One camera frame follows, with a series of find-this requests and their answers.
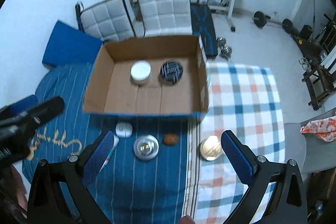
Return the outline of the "silver round tin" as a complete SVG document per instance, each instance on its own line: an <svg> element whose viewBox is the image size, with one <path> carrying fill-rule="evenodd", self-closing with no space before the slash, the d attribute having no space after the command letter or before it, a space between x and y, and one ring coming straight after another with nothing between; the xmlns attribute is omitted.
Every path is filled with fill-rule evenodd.
<svg viewBox="0 0 336 224"><path fill-rule="evenodd" d="M133 145L135 156L143 161L154 159L159 151L159 143L153 135L142 135L138 137Z"/></svg>

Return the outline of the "small white round case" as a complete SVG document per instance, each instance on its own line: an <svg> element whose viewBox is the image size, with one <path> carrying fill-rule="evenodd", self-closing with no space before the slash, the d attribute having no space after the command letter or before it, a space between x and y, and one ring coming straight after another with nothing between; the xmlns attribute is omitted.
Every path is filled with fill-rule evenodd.
<svg viewBox="0 0 336 224"><path fill-rule="evenodd" d="M133 126L129 122L118 122L115 132L119 138L129 138L133 133Z"/></svg>

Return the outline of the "blue striped quilt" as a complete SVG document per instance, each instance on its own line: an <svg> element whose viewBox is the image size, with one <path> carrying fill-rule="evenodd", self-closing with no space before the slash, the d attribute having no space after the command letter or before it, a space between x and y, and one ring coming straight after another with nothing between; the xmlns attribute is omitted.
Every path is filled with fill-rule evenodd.
<svg viewBox="0 0 336 224"><path fill-rule="evenodd" d="M82 111L84 92L92 71L90 64L56 67L41 80L35 92L39 101L60 96L64 112L37 132L29 145L30 159L22 163L27 180L34 176L38 161L65 161L79 154L96 138L116 129L117 119ZM132 134L120 139L108 164L88 186L92 197L113 223L177 223L182 217L187 190L188 123L182 120L132 118ZM157 156L139 160L134 141L153 135L161 142L175 134L177 144L160 145Z"/></svg>

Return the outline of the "plaid checkered blanket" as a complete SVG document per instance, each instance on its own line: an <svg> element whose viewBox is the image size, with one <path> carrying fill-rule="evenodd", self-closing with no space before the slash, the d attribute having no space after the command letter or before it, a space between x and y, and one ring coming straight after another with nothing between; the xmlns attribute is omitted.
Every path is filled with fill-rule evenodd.
<svg viewBox="0 0 336 224"><path fill-rule="evenodd" d="M227 159L203 159L200 144L232 131L241 143L269 161L284 162L284 120L276 80L269 68L232 63L207 64L209 111L189 121L186 189L182 214L196 223L222 223L241 200L243 185Z"/></svg>

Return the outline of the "brown walnut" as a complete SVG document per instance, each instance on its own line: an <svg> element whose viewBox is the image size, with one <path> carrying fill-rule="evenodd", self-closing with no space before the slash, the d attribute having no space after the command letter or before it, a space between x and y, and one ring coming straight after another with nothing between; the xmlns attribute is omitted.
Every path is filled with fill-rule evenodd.
<svg viewBox="0 0 336 224"><path fill-rule="evenodd" d="M163 144L167 146L175 146L179 141L177 134L165 134L163 137Z"/></svg>

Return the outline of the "open cardboard box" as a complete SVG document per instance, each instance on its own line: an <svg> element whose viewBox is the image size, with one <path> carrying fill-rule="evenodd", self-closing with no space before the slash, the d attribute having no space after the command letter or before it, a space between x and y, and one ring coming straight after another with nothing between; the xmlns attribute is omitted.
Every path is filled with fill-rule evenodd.
<svg viewBox="0 0 336 224"><path fill-rule="evenodd" d="M202 121L209 111L206 56L193 35L106 42L93 65L83 112Z"/></svg>

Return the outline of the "orange white patterned cloth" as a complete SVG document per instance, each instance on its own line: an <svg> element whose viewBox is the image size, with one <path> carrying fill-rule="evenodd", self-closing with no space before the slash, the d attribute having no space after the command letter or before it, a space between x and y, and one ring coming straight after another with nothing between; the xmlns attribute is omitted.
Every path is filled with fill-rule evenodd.
<svg viewBox="0 0 336 224"><path fill-rule="evenodd" d="M336 139L335 116L308 122L300 129L301 134L313 134L322 141L330 143Z"/></svg>

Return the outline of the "blue foam cushion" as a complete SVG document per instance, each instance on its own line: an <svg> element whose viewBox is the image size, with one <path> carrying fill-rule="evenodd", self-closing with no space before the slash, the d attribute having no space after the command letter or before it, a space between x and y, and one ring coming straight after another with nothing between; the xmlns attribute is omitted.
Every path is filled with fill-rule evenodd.
<svg viewBox="0 0 336 224"><path fill-rule="evenodd" d="M42 63L52 67L95 62L102 41L62 21L57 21L49 38Z"/></svg>

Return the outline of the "white round jar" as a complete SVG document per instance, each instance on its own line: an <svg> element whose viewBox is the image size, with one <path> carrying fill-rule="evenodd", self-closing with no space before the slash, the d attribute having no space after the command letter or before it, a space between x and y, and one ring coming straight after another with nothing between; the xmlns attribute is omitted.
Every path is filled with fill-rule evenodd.
<svg viewBox="0 0 336 224"><path fill-rule="evenodd" d="M149 62L140 60L136 61L130 69L130 76L137 85L145 85L151 75L151 65Z"/></svg>

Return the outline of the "chrome dumbbell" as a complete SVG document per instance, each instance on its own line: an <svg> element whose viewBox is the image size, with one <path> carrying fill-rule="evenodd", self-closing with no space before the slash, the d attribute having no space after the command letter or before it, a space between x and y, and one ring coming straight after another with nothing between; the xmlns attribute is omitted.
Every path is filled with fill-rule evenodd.
<svg viewBox="0 0 336 224"><path fill-rule="evenodd" d="M220 54L219 54L223 59L225 60L229 60L231 58L232 55L232 47L231 46L224 46L221 50L220 50Z"/></svg>
<svg viewBox="0 0 336 224"><path fill-rule="evenodd" d="M224 48L226 46L226 43L227 43L226 38L221 36L217 37L217 45L219 48Z"/></svg>

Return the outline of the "dark wooden chair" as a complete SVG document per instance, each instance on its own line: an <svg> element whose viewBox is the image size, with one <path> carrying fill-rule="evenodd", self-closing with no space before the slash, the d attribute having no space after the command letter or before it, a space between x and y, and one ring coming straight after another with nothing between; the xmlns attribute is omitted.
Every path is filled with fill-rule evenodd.
<svg viewBox="0 0 336 224"><path fill-rule="evenodd" d="M327 56L331 53L331 50L335 48L335 17L331 19L326 14L324 17L327 18L327 24L321 30L321 32L315 37L315 40L319 38L321 35L320 45L323 48L323 51L320 53L320 62L315 63L312 66L310 72L305 72L303 74L302 82L306 83L310 102L309 106L313 108L313 110L319 110L322 105L324 99L335 93L335 71L333 73L330 72L332 67L335 65L335 59L331 62L329 66L322 65L322 62L326 60ZM320 82L322 87L322 92L319 95L315 94L314 84Z"/></svg>

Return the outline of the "black patterned round tin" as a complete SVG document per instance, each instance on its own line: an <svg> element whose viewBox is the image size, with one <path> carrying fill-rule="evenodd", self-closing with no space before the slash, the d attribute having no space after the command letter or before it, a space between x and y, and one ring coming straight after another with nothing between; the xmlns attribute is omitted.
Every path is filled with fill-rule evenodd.
<svg viewBox="0 0 336 224"><path fill-rule="evenodd" d="M183 67L177 61L165 62L159 71L159 77L164 84L175 85L182 78Z"/></svg>

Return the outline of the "white quilted chair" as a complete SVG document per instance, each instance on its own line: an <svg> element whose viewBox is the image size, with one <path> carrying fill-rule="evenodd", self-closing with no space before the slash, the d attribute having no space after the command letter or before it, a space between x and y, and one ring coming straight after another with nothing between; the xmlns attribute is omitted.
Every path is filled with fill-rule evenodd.
<svg viewBox="0 0 336 224"><path fill-rule="evenodd" d="M191 35L190 0L137 0L144 36Z"/></svg>
<svg viewBox="0 0 336 224"><path fill-rule="evenodd" d="M101 41L123 41L136 36L125 0L104 0L88 8L75 5L78 29Z"/></svg>

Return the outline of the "black blue bench pad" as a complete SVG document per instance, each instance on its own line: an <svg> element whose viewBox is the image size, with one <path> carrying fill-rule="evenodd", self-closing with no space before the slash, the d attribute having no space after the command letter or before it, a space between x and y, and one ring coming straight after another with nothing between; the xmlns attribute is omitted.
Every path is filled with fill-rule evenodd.
<svg viewBox="0 0 336 224"><path fill-rule="evenodd" d="M218 55L217 38L209 7L191 3L191 23L193 35L201 36L206 57L209 59L216 58Z"/></svg>

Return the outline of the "barbell on floor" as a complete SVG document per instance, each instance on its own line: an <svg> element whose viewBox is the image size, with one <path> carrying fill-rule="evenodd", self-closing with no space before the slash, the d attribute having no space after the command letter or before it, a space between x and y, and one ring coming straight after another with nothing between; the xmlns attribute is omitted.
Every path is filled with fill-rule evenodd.
<svg viewBox="0 0 336 224"><path fill-rule="evenodd" d="M261 11L256 11L253 15L253 22L258 28L263 28L267 23L274 23L281 25L281 27L287 32L291 33L293 30L293 23L289 19L284 19L282 22L272 19L270 16L265 15Z"/></svg>

